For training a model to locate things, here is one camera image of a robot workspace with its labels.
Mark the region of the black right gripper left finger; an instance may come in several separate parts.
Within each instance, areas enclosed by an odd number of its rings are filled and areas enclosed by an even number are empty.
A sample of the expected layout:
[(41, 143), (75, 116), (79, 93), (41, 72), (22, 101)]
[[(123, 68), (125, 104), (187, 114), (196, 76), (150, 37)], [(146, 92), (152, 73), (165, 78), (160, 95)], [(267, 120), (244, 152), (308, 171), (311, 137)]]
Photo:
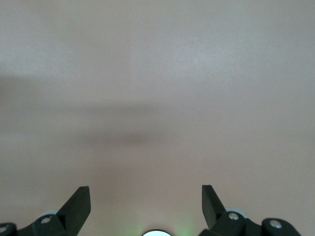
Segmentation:
[(90, 213), (90, 189), (81, 186), (56, 213), (43, 215), (22, 229), (11, 222), (0, 223), (0, 236), (78, 236)]

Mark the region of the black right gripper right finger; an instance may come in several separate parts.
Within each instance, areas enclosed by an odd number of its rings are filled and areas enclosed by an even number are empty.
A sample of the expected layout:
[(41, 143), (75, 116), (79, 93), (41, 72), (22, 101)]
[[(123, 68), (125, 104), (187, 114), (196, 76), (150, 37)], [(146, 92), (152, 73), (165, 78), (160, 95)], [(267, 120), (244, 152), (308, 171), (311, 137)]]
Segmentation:
[(199, 236), (301, 236), (285, 220), (265, 218), (259, 225), (234, 210), (226, 210), (211, 185), (202, 186), (202, 212), (208, 228)]

